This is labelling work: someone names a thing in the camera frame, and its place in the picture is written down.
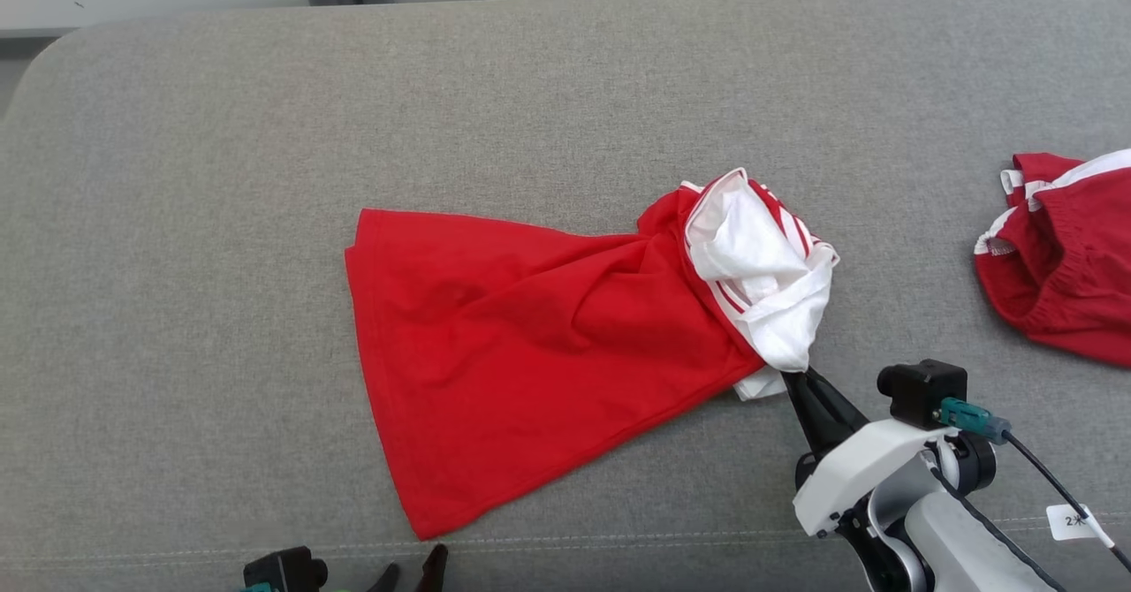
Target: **clothing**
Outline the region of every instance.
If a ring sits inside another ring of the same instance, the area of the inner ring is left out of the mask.
[[[739,169],[638,233],[366,209],[346,250],[362,370],[421,539],[727,386],[804,370],[836,250]]]
[[[1012,207],[974,249],[991,303],[1035,342],[1131,367],[1131,149],[1013,165]]]

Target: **white label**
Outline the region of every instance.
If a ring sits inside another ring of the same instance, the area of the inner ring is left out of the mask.
[[[1083,507],[1091,515],[1091,509]],[[1096,533],[1091,532],[1088,523],[1080,518],[1078,512],[1068,504],[1050,506],[1045,508],[1048,515],[1048,524],[1053,529],[1053,539],[1068,541],[1070,539],[1095,539]]]

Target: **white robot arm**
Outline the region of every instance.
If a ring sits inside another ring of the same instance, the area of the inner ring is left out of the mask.
[[[784,377],[812,448],[797,463],[797,521],[848,540],[874,592],[1063,590],[965,500],[996,458],[985,437],[939,421],[943,400],[966,398],[964,369],[884,369],[896,418],[878,422],[813,370]]]

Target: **red shorts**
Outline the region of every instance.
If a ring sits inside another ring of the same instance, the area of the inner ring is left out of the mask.
[[[1035,342],[1131,367],[1131,149],[1013,165],[1013,207],[974,249],[986,295]]]

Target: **gray fabric surface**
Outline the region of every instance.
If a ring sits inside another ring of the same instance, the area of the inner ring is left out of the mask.
[[[524,0],[88,28],[0,129],[0,589],[231,590],[307,543],[364,590],[414,541],[359,369],[364,206],[621,232],[746,165],[844,258],[813,363],[869,415],[933,357],[1131,544],[1126,371],[1030,344],[972,266],[1015,152],[1131,145],[1128,0]],[[448,538],[449,589],[864,590],[806,539],[787,401],[731,395]],[[1070,587],[1013,453],[975,501]]]

